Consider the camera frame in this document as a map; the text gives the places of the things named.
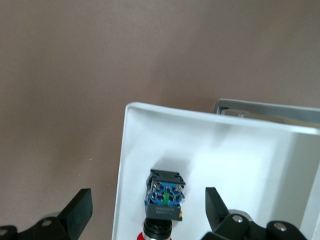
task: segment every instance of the silver bolt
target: silver bolt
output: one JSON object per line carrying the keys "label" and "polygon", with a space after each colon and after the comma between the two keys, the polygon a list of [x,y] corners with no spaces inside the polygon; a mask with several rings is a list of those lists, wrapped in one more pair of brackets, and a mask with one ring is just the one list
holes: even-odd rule
{"label": "silver bolt", "polygon": [[49,226],[51,223],[52,223],[51,220],[44,220],[44,221],[42,222],[42,227]]}
{"label": "silver bolt", "polygon": [[273,224],[273,226],[275,226],[275,228],[278,229],[278,230],[281,231],[281,232],[287,231],[287,227],[286,227],[283,223],[281,223],[281,222],[275,222],[275,223]]}
{"label": "silver bolt", "polygon": [[244,221],[244,219],[239,215],[233,215],[232,219],[239,224]]}
{"label": "silver bolt", "polygon": [[1,229],[1,228],[0,228],[0,236],[4,236],[4,235],[6,235],[6,234],[7,234],[7,232],[8,232],[8,230],[7,230],[7,229]]}

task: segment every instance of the brown background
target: brown background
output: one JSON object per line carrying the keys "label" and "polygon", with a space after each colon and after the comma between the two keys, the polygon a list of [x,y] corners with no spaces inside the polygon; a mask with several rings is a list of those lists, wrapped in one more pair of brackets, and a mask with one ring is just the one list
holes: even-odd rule
{"label": "brown background", "polygon": [[126,104],[320,107],[319,65],[320,1],[1,1],[0,225],[92,188],[110,239]]}

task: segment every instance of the white plastic tray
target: white plastic tray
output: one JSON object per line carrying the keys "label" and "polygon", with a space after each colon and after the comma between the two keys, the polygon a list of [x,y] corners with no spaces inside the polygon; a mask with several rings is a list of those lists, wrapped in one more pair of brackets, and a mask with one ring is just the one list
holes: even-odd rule
{"label": "white plastic tray", "polygon": [[319,238],[320,131],[134,102],[125,110],[113,240],[136,239],[146,217],[150,169],[179,172],[186,182],[183,221],[173,240],[200,240],[210,231],[205,187],[229,209],[266,227],[296,225]]}

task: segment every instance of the screw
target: screw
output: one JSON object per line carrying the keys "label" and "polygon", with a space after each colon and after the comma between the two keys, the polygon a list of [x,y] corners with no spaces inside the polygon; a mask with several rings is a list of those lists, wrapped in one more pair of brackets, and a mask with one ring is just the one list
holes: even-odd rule
{"label": "screw", "polygon": [[7,234],[7,232],[8,232],[8,230],[7,230],[7,229],[1,229],[1,228],[0,228],[0,236],[4,236],[4,235],[6,235],[6,234]]}
{"label": "screw", "polygon": [[52,221],[51,221],[51,220],[47,220],[47,219],[45,219],[45,220],[43,220],[43,222],[42,222],[42,227],[49,226],[51,223],[52,223]]}
{"label": "screw", "polygon": [[281,232],[287,231],[287,227],[281,222],[275,222],[273,226]]}
{"label": "screw", "polygon": [[239,215],[233,215],[232,219],[239,224],[244,221],[244,219]]}

